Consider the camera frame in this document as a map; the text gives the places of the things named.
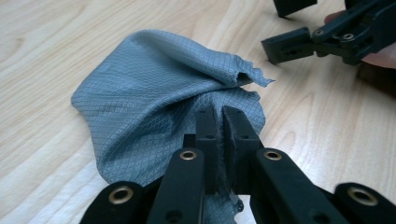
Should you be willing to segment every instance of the wooden table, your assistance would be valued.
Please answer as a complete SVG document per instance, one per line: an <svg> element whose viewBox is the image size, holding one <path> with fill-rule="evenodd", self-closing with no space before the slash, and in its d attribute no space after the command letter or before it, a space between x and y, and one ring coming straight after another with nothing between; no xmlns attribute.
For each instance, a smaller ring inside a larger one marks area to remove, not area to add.
<svg viewBox="0 0 396 224"><path fill-rule="evenodd" d="M396 203L396 100L356 78L341 58L273 65L260 41L323 24L343 1L282 20L258 1L3 1L0 3L0 222L78 223L107 183L70 97L127 35L161 29L254 62L267 117L260 135L318 186L358 182ZM238 223L254 223L246 212Z"/></svg>

